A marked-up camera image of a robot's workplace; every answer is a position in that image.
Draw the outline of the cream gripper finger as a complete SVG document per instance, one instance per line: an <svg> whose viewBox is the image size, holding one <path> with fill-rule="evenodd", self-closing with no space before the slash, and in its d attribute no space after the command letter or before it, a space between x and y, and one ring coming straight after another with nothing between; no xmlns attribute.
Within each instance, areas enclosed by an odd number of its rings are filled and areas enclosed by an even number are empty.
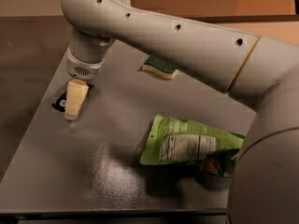
<svg viewBox="0 0 299 224"><path fill-rule="evenodd" d="M67 120L76 120L83 102L87 96L89 87L85 81L72 79L67 84L66 104L64 117Z"/></svg>

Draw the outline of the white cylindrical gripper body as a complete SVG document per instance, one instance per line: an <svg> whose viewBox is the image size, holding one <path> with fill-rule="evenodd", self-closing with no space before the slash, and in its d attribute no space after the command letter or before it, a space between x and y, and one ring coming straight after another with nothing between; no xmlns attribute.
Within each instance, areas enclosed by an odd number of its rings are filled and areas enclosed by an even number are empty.
<svg viewBox="0 0 299 224"><path fill-rule="evenodd" d="M103 64L103 61L100 63L85 63L76 58L70 49L66 51L66 71L73 78L85 81L93 80L101 71Z"/></svg>

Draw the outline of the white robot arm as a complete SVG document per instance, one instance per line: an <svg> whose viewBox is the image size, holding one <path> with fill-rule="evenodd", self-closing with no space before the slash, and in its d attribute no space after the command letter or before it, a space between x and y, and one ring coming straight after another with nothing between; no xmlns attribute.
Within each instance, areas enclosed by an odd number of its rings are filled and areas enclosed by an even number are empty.
<svg viewBox="0 0 299 224"><path fill-rule="evenodd" d="M73 26L68 71L96 74L114 40L154 55L255 110L231 179L225 224L299 224L299 48L134 8L62 0Z"/></svg>

